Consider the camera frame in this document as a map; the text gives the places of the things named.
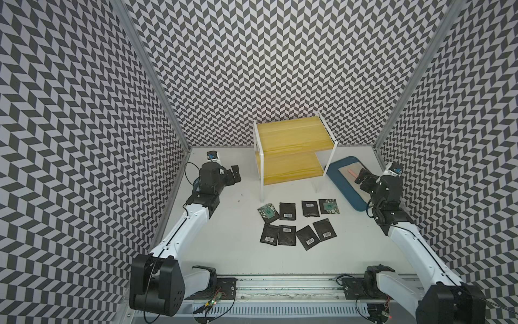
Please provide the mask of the black tea bag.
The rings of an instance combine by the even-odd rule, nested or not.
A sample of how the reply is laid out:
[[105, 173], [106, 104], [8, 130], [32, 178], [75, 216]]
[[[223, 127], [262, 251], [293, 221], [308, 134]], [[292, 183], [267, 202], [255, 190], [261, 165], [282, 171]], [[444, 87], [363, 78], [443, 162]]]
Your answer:
[[296, 220], [296, 204], [290, 202], [281, 202], [279, 204], [280, 220], [295, 221]]
[[258, 208], [258, 212], [265, 224], [271, 224], [280, 218], [280, 214], [272, 203], [267, 203], [261, 206]]
[[296, 227], [279, 225], [278, 245], [293, 247], [296, 245]]
[[320, 217], [316, 201], [302, 201], [302, 211], [304, 217]]
[[279, 240], [279, 226], [264, 224], [263, 232], [261, 233], [260, 243], [269, 244], [276, 247]]
[[299, 229], [295, 235], [302, 244], [305, 251], [309, 251], [311, 248], [321, 242], [318, 235], [309, 225]]

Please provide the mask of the green label tea bag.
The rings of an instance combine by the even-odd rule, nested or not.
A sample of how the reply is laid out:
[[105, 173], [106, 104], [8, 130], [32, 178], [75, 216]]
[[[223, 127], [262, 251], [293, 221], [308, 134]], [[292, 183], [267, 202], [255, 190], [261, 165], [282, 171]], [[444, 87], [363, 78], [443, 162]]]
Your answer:
[[336, 238], [337, 234], [329, 219], [323, 219], [313, 223], [314, 229], [320, 241]]

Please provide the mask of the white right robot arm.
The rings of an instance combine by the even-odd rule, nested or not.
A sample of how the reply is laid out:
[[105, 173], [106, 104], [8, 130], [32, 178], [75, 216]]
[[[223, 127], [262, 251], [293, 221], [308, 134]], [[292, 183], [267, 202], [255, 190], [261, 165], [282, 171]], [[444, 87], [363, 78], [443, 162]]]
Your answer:
[[417, 323], [484, 323], [481, 289], [464, 282], [441, 260], [401, 207], [402, 170], [387, 167], [380, 176], [361, 169], [355, 179], [369, 194], [372, 217], [405, 255], [422, 288], [406, 283], [392, 270], [375, 270], [376, 288], [414, 315]]

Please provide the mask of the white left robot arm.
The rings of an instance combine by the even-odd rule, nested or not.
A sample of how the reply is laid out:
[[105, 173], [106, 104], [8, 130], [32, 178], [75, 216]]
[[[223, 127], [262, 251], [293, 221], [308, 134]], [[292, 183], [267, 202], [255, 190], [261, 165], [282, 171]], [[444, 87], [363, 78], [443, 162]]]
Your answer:
[[241, 182], [240, 169], [237, 165], [226, 169], [218, 159], [210, 159], [198, 173], [179, 221], [151, 252], [139, 254], [132, 261], [132, 310], [172, 317], [186, 298], [199, 294], [213, 304], [221, 294], [215, 268], [195, 265], [184, 272], [182, 255], [213, 216], [223, 189]]

